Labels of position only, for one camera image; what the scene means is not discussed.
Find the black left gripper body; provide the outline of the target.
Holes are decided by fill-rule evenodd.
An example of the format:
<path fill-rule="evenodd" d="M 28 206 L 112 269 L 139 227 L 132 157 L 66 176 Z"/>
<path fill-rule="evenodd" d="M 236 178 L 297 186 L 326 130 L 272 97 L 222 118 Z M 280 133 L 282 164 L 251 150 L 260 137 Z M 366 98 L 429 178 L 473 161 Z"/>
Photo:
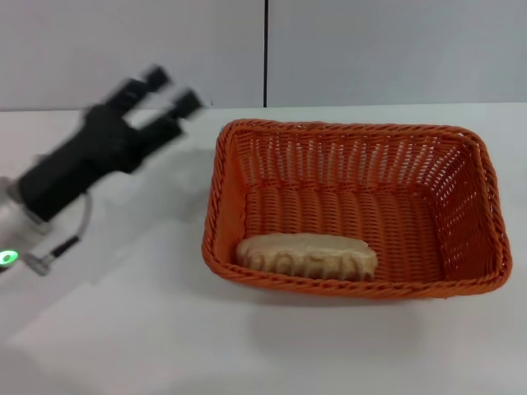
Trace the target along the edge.
<path fill-rule="evenodd" d="M 18 189 L 25 206 L 50 221 L 107 174 L 130 174 L 139 165 L 138 132 L 109 106 L 96 105 L 77 133 L 18 179 Z"/>

